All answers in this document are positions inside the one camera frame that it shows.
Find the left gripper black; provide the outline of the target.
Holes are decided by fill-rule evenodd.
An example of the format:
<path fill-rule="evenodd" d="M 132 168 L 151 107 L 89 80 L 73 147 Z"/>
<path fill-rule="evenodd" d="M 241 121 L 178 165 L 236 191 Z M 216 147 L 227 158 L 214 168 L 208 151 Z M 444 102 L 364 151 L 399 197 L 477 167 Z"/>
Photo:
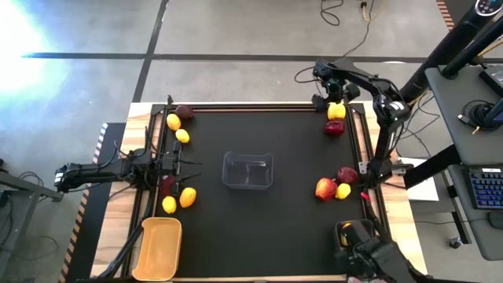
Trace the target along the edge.
<path fill-rule="evenodd" d="M 191 178 L 195 178 L 201 175 L 201 173 L 198 173 L 193 175 L 186 175 L 184 177 L 179 178 L 181 163 L 201 165 L 201 162 L 182 159 L 182 143 L 179 142 L 178 140 L 175 140 L 173 142 L 172 150 L 163 156 L 162 162 L 160 164 L 160 173 L 159 173 L 160 183 L 166 176 L 175 177 L 175 183 L 171 187 L 171 194 L 169 196 L 179 195 L 180 182 L 185 182 Z"/>

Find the black device with orange light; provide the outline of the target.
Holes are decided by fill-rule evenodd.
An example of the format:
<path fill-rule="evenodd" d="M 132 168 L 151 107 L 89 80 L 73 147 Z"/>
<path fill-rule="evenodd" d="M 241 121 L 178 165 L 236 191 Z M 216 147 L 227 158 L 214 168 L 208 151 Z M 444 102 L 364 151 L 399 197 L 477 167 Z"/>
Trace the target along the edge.
<path fill-rule="evenodd" d="M 409 262 L 393 241 L 376 234 L 368 219 L 338 222 L 334 228 L 334 260 L 341 274 L 366 281 L 417 283 Z"/>

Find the black smooth stand pole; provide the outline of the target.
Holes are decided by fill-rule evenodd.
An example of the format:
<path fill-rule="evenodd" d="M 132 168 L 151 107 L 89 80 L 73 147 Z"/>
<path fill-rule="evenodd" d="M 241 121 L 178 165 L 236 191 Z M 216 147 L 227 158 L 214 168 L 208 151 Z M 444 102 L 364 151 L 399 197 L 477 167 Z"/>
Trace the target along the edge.
<path fill-rule="evenodd" d="M 442 76 L 451 78 L 466 64 L 470 63 L 479 53 L 484 51 L 492 42 L 503 35 L 503 16 L 492 24 L 484 33 L 474 40 L 467 48 L 459 53 L 442 71 Z"/>

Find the black ribbed stand pole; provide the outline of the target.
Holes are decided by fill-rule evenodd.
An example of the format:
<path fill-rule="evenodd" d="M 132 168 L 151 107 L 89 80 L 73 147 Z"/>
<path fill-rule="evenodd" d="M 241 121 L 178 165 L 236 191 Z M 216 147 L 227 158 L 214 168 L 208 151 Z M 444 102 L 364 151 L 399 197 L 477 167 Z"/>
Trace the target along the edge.
<path fill-rule="evenodd" d="M 438 65 L 446 65 L 453 60 L 492 19 L 492 16 L 480 16 L 471 8 L 434 48 L 426 61 L 414 72 L 401 88 L 400 94 L 407 103 L 422 95 L 428 88 L 425 70 Z"/>

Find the red and yellow apple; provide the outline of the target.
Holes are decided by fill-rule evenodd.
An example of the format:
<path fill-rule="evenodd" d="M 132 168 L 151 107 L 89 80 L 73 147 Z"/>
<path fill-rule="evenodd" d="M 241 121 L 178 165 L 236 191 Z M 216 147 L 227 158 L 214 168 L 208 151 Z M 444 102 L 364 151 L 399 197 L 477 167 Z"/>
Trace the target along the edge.
<path fill-rule="evenodd" d="M 323 201 L 331 200 L 335 197 L 337 184 L 330 178 L 321 178 L 315 188 L 315 196 Z"/>

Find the clear plastic bin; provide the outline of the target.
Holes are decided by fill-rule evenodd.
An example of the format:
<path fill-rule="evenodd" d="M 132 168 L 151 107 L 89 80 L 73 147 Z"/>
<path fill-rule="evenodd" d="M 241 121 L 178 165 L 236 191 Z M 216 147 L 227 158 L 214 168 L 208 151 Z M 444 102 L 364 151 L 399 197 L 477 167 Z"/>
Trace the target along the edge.
<path fill-rule="evenodd" d="M 274 180 L 274 158 L 270 153 L 247 155 L 227 152 L 223 157 L 222 183 L 230 189 L 269 189 Z"/>

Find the grey keyboard tray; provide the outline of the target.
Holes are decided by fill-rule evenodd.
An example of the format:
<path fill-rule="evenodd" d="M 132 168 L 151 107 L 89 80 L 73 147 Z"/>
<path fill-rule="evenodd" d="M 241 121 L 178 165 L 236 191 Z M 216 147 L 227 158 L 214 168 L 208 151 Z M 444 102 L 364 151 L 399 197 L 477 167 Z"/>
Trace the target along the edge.
<path fill-rule="evenodd" d="M 476 209 L 469 192 L 468 169 L 461 165 L 452 165 L 448 172 L 453 181 L 453 190 L 461 202 L 466 221 L 479 247 L 480 254 L 488 261 L 503 261 L 503 230 L 495 229 L 488 221 L 489 210 Z"/>

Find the blue backlit keyboard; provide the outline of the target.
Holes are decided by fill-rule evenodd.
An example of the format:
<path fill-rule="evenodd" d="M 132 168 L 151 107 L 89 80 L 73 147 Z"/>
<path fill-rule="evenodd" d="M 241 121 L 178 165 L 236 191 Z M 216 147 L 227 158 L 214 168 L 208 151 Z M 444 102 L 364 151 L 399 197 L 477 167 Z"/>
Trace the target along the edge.
<path fill-rule="evenodd" d="M 470 167 L 468 182 L 476 209 L 503 210 L 503 168 Z"/>

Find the black table mat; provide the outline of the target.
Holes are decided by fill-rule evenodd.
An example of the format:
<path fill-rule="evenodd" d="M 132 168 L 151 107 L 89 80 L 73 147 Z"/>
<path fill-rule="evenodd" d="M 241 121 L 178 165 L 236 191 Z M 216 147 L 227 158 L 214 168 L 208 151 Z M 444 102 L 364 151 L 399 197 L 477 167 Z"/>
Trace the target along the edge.
<path fill-rule="evenodd" d="M 315 196 L 320 178 L 353 166 L 351 136 L 325 135 L 316 112 L 198 112 L 185 126 L 190 142 L 182 175 L 197 191 L 179 208 L 182 224 L 178 277 L 328 275 L 337 272 L 333 230 L 365 215 L 357 190 L 345 200 Z M 227 152 L 270 153 L 269 189 L 230 189 L 222 183 Z"/>

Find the yellow bell pepper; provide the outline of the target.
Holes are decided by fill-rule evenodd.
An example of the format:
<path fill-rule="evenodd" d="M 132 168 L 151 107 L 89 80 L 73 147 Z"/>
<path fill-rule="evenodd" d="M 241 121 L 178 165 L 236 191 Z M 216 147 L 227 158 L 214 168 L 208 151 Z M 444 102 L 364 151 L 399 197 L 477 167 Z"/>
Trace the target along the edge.
<path fill-rule="evenodd" d="M 343 103 L 329 102 L 327 109 L 328 120 L 344 119 L 346 117 L 347 110 Z"/>

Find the grey metal stand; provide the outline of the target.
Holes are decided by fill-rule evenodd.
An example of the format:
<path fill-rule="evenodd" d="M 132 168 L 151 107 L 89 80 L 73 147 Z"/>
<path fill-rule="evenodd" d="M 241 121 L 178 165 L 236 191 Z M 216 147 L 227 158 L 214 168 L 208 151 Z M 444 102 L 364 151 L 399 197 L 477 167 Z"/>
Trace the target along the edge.
<path fill-rule="evenodd" d="M 59 202 L 63 194 L 46 188 L 39 177 L 30 182 L 26 172 L 20 177 L 2 168 L 0 159 L 0 279 L 3 277 L 20 241 L 24 238 L 39 200 L 44 198 Z"/>

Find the red bell pepper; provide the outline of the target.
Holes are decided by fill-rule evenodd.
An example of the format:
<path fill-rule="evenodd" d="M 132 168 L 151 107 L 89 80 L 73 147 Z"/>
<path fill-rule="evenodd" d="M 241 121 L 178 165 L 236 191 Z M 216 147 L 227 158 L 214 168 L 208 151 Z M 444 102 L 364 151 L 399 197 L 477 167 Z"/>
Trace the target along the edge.
<path fill-rule="evenodd" d="M 324 125 L 324 132 L 333 137 L 339 137 L 345 132 L 345 122 L 341 119 L 329 120 Z"/>

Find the grey side desk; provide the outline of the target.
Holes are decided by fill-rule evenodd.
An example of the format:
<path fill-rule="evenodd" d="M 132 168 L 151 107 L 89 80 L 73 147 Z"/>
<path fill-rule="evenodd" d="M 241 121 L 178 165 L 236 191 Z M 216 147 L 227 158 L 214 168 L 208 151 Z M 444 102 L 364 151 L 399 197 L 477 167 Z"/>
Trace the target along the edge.
<path fill-rule="evenodd" d="M 471 101 L 498 101 L 499 96 L 479 77 L 482 70 L 481 67 L 463 68 L 454 79 L 443 77 L 438 68 L 425 71 L 461 162 L 468 166 L 503 164 L 503 126 L 492 132 L 474 133 L 472 127 L 458 119 L 468 111 L 467 104 Z"/>

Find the large yellow mango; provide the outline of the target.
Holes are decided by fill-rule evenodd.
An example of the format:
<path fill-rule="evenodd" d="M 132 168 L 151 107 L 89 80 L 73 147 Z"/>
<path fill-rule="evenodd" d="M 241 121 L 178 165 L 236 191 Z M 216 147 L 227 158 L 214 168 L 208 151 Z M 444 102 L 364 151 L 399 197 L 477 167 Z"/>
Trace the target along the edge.
<path fill-rule="evenodd" d="M 183 208 L 193 205 L 196 200 L 197 191 L 192 187 L 185 187 L 179 197 L 179 203 Z"/>

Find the black aluminium table frame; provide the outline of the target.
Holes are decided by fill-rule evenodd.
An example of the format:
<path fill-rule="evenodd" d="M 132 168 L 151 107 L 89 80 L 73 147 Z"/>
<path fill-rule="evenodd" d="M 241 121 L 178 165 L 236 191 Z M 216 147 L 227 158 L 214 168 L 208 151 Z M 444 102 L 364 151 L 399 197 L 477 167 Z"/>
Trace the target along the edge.
<path fill-rule="evenodd" d="M 130 105 L 127 121 L 125 123 L 108 123 L 103 130 L 101 147 L 95 151 L 97 157 L 102 157 L 114 139 L 120 140 L 123 151 L 140 147 L 145 138 L 143 127 L 149 124 L 151 108 L 154 102 L 135 102 Z M 198 112 L 287 112 L 311 109 L 310 103 L 305 101 L 271 101 L 271 102 L 190 102 Z M 368 160 L 376 144 L 378 126 L 375 115 L 368 101 L 355 102 L 350 114 L 354 120 L 354 130 L 358 142 L 357 150 L 361 160 Z M 122 196 L 111 200 L 105 209 L 101 233 L 97 243 L 90 274 L 97 276 L 105 271 L 112 258 L 120 250 L 120 245 L 127 239 L 132 226 L 137 224 L 136 218 L 141 216 L 146 208 L 147 193 L 124 193 Z M 255 282 L 255 283 L 285 283 L 291 282 L 334 282 L 344 283 L 343 275 L 299 275 L 299 276 L 259 276 L 259 277 L 187 277 L 175 278 L 174 282 L 194 283 L 201 282 Z"/>

